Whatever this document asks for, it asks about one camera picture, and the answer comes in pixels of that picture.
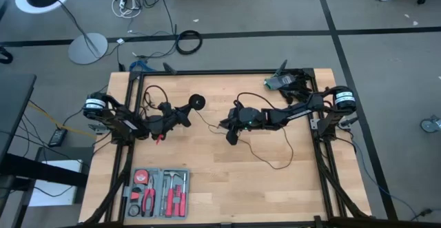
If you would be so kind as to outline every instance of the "lamp base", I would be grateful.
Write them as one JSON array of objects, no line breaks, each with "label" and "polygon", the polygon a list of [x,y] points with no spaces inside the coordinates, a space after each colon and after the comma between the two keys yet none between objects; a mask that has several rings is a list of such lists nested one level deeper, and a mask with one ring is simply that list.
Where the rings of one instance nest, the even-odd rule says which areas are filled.
[{"label": "lamp base", "polygon": [[69,45],[68,55],[69,59],[78,64],[86,65],[98,61],[107,52],[109,44],[107,39],[98,33],[87,33],[87,36],[92,41],[94,46],[85,40],[83,35],[77,37]]}]

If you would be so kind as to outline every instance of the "toolbox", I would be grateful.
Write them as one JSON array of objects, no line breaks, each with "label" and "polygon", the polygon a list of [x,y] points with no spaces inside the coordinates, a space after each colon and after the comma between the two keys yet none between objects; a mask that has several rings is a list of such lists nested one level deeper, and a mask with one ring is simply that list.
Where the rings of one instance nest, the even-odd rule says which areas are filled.
[{"label": "toolbox", "polygon": [[189,170],[135,168],[127,197],[126,218],[183,220],[188,215]]}]

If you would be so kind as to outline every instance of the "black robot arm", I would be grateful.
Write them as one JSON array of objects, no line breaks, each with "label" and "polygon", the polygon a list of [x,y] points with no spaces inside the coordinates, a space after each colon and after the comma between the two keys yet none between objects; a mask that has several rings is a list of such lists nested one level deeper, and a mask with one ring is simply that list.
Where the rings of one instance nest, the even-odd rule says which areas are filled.
[{"label": "black robot arm", "polygon": [[152,134],[154,140],[164,140],[168,131],[182,124],[191,125],[188,114],[192,109],[201,110],[205,106],[203,96],[194,94],[189,103],[182,107],[172,106],[168,102],[159,104],[163,115],[152,115],[142,118],[130,111],[108,94],[100,92],[88,96],[83,107],[83,114],[88,119],[99,121],[112,132],[112,142],[128,144],[133,138],[146,139]]},{"label": "black robot arm", "polygon": [[[333,104],[331,107],[327,107],[324,98],[330,94],[333,95]],[[335,126],[340,119],[356,111],[353,92],[344,86],[312,93],[305,102],[290,105],[285,109],[274,107],[259,111],[252,107],[244,107],[238,98],[234,101],[234,105],[236,107],[229,111],[228,118],[220,122],[221,127],[228,129],[227,140],[231,145],[237,144],[239,131],[251,131],[253,129],[278,130],[295,118],[317,111],[328,113],[326,118],[318,121],[319,136],[333,138],[335,136]]]}]

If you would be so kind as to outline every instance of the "hammer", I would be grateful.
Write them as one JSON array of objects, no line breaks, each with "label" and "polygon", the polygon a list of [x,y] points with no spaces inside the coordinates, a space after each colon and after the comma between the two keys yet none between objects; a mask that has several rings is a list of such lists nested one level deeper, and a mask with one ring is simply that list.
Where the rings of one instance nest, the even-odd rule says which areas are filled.
[{"label": "hammer", "polygon": [[173,178],[174,176],[179,176],[178,172],[174,172],[174,171],[166,171],[164,172],[164,174],[170,175],[170,188],[168,189],[168,194],[167,194],[167,209],[165,210],[165,216],[166,217],[171,217],[172,216],[172,206],[173,206]]}]

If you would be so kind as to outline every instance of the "wooden tabletop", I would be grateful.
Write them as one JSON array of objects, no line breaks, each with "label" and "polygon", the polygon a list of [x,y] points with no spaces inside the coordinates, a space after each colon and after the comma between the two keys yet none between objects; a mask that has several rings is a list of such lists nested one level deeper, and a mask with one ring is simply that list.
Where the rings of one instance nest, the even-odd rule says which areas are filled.
[{"label": "wooden tabletop", "polygon": [[[330,69],[315,69],[318,89],[335,86]],[[129,73],[112,73],[107,93],[124,103]],[[213,125],[227,118],[233,100],[240,92],[253,92],[264,96],[276,107],[287,106],[277,91],[265,89],[263,80],[269,75],[198,75],[198,76],[148,76],[144,88],[161,86],[172,106],[188,103],[192,94],[201,94],[207,104],[199,111]],[[134,84],[131,108],[134,109],[136,86]],[[152,100],[164,101],[157,89],[149,89]],[[241,96],[244,106],[269,107],[255,96]],[[258,160],[245,143],[231,146],[225,135],[213,134],[198,114],[189,114],[191,127],[177,125],[167,133],[167,139],[156,145],[152,139],[136,141],[132,168],[134,167],[184,167],[191,171],[189,184],[189,211],[186,220],[125,219],[126,225],[164,223],[218,223],[218,222],[285,222],[312,220],[320,215],[326,220],[318,168],[309,131],[307,117],[291,121],[285,128],[294,149],[291,165],[275,170]],[[350,140],[347,133],[338,130],[337,136]],[[240,138],[249,142],[253,151],[275,167],[286,165],[291,150],[283,131],[242,132]],[[108,139],[96,145],[100,148]],[[343,189],[366,214],[369,203],[358,168],[353,147],[343,141],[333,141],[332,147]],[[99,206],[110,186],[116,145],[108,145],[93,158],[88,185],[85,190],[79,221],[91,216]],[[123,151],[121,165],[125,162]],[[338,213],[335,194],[330,187],[334,210]],[[121,191],[114,201],[113,219],[117,219]]]}]

